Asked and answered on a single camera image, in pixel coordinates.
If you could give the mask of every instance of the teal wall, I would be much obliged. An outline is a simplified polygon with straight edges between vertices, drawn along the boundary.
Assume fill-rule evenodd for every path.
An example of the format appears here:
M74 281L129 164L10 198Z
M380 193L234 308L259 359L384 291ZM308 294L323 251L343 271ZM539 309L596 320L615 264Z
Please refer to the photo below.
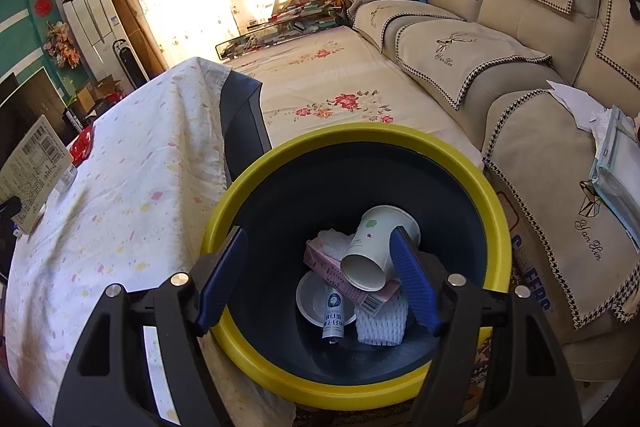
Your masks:
M24 57L42 47L47 37L47 22L55 24L62 20L56 1L51 1L53 3L51 13L46 17L39 17L34 10L36 0L0 0L0 23L22 10L29 11L27 17L0 33L0 77ZM82 64L73 70L69 65L59 68L52 57L44 52L42 57L36 59L22 71L16 72L18 82L24 82L42 67L47 70L55 86L62 89L65 94L65 102L68 102L75 94L75 92L68 92L70 86L79 89L89 79Z

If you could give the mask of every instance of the metal screw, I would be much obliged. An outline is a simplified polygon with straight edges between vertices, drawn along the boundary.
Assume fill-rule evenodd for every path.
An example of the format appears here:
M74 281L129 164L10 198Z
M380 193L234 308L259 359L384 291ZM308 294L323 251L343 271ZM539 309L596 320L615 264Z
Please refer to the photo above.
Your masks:
M120 295L121 291L122 286L120 286L119 284L110 284L109 286L107 286L107 289L104 291L104 293L108 297L115 297L116 295Z
M171 277L171 284L174 286L184 286L189 282L189 274L185 272L175 273Z
M515 292L521 299L528 299L531 296L531 290L526 286L516 286Z
M466 284L465 276L459 273L452 273L447 278L447 281L449 281L449 284L452 286L464 286Z

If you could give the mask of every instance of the red round ornament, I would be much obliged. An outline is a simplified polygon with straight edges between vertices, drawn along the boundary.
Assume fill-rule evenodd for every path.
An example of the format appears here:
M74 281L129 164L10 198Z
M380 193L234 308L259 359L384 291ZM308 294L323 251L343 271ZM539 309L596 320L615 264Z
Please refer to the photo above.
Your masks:
M53 10L53 3L51 0L36 0L33 8L36 10L38 17L46 17Z

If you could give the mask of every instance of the sofa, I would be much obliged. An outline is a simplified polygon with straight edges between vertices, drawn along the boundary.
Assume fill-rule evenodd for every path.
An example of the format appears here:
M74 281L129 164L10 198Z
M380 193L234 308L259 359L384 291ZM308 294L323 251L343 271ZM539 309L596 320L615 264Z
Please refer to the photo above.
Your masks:
M591 133L548 80L640 111L628 0L343 0L352 28L482 151L529 285L577 380L621 378L640 346L640 256L587 183Z

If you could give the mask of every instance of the trash can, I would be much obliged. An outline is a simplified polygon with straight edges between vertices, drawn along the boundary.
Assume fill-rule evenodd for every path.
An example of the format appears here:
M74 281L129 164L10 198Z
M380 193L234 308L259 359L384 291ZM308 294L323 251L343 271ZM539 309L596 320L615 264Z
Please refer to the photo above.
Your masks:
M256 160L210 218L202 253L244 228L249 254L214 335L231 360L270 391L332 410L365 410L415 397L437 339L415 320L399 346L340 345L300 314L296 286L308 270L307 240L320 230L353 233L378 204L415 217L420 249L450 272L507 291L511 245L506 218L481 171L453 147L408 127L355 123L294 138ZM483 328L479 343L489 335Z

